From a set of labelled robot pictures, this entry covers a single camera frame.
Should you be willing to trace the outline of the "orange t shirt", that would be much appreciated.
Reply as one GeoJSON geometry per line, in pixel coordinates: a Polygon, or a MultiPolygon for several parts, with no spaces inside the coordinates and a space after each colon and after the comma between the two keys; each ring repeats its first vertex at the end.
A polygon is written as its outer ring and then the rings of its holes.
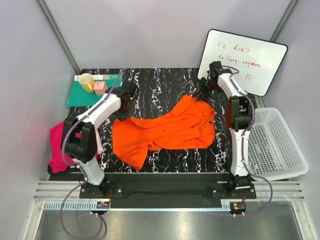
{"type": "Polygon", "coordinates": [[[141,170],[149,151],[206,149],[214,141],[215,110],[185,95],[167,114],[153,119],[116,119],[112,125],[113,153],[141,170]]]}

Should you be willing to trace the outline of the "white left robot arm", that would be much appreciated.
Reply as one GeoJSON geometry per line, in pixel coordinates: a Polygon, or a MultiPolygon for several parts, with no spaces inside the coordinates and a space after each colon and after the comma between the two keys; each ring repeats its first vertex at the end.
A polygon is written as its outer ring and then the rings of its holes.
{"type": "Polygon", "coordinates": [[[137,84],[123,80],[121,86],[112,86],[85,113],[77,117],[67,117],[63,122],[61,139],[62,160],[68,166],[75,166],[90,186],[90,192],[97,198],[108,193],[104,183],[105,174],[99,167],[98,128],[112,114],[121,119],[128,118],[132,101],[139,94],[137,84]]]}

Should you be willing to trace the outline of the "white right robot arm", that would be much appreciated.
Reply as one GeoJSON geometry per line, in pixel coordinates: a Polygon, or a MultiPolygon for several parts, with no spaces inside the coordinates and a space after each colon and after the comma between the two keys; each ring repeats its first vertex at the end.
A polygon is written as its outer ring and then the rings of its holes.
{"type": "Polygon", "coordinates": [[[229,179],[220,189],[232,198],[239,198],[250,191],[252,176],[249,172],[249,135],[255,118],[254,96],[246,93],[234,78],[240,71],[223,66],[220,61],[209,64],[207,77],[202,77],[193,97],[207,101],[213,90],[222,90],[228,98],[225,122],[232,140],[232,163],[229,179]]]}

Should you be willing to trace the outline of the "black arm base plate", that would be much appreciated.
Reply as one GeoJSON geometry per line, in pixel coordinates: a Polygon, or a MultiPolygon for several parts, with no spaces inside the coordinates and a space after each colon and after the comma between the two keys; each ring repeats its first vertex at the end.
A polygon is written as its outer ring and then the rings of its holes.
{"type": "Polygon", "coordinates": [[[222,206],[221,200],[254,200],[250,191],[232,197],[220,192],[227,186],[228,173],[107,173],[101,187],[87,183],[80,189],[82,199],[111,198],[111,209],[205,209],[222,206]]]}

